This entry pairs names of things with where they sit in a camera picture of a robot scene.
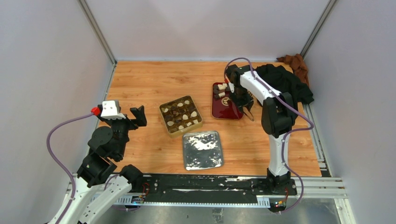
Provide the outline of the gold chocolate tin box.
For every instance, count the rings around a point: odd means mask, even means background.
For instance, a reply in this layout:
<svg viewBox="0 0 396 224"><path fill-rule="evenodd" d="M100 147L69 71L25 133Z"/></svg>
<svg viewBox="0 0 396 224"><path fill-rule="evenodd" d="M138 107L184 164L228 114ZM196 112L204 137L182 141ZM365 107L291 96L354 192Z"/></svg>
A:
<svg viewBox="0 0 396 224"><path fill-rule="evenodd" d="M184 103L186 100L190 101L190 103L188 105ZM179 103L183 103L183 106L178 107L177 104L179 104ZM171 110L170 109L171 106L175 106L176 109ZM165 108L169 109L169 111L166 113L163 112L163 110ZM201 116L200 112L198 111L197 105L195 104L194 100L192 99L192 97L190 95L186 95L181 98L177 98L175 100L161 104L159 106L159 110L160 110L161 117L165 123L166 131L171 138L176 138L178 136L181 136L187 132L193 131L193 130L201 128L203 126L202 116ZM194 111L197 112L197 116L191 117L191 113ZM189 117L187 120L183 120L182 116L184 114L186 114ZM199 121L198 124L194 124L194 122L193 122L196 119ZM174 125L168 126L167 125L168 121L173 121ZM188 122L191 122L192 125L187 126L186 124ZM179 130L178 127L180 125L183 125L184 129Z"/></svg>

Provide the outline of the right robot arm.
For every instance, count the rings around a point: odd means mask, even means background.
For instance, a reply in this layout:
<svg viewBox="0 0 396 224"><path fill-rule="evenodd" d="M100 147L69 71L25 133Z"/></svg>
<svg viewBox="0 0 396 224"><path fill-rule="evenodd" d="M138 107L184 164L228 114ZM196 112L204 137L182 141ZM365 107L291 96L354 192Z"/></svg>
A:
<svg viewBox="0 0 396 224"><path fill-rule="evenodd" d="M290 171L286 168L287 143L286 133L291 131L297 115L293 112L294 104L289 93L281 93L270 86L249 65L238 67L230 65L225 70L231 90L230 97L237 108L248 111L256 98L262 105L261 125L269 136L270 164L267 169L267 190L273 195L284 191L290 183Z"/></svg>

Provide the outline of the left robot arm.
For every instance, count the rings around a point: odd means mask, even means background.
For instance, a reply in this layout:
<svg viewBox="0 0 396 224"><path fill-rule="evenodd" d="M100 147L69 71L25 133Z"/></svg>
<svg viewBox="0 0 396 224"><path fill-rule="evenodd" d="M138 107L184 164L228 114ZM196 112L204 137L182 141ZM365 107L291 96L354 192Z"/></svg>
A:
<svg viewBox="0 0 396 224"><path fill-rule="evenodd" d="M134 119L121 112L117 100L104 101L92 108L89 114L62 122L50 130L46 138L47 150L71 182L71 190L50 220L51 224L93 224L128 192L140 192L141 200L146 198L150 185L144 182L143 173L138 168L130 164L114 174L115 162L123 159L129 142L129 131L147 125L144 106L129 110ZM50 140L60 127L92 116L105 122L106 126L98 127L92 133L88 141L89 153L74 176L55 156Z"/></svg>

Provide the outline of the red chocolate tray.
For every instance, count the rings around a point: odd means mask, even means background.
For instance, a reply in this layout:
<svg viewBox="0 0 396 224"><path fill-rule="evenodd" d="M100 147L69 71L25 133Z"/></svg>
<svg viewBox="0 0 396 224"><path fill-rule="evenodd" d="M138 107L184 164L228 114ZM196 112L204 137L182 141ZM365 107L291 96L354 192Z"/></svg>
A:
<svg viewBox="0 0 396 224"><path fill-rule="evenodd" d="M240 120L243 113L231 100L227 83L216 82L212 85L212 116L215 119Z"/></svg>

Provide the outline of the metal tongs black tips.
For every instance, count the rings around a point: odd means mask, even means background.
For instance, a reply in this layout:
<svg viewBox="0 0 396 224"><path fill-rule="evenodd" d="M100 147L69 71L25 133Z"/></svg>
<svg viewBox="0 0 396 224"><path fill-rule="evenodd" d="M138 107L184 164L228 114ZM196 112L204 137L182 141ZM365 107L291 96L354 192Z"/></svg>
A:
<svg viewBox="0 0 396 224"><path fill-rule="evenodd" d="M252 121L252 122L255 121L254 116L253 116L253 114L252 114L250 111L244 112L244 114L246 115L246 117L247 117L250 121Z"/></svg>

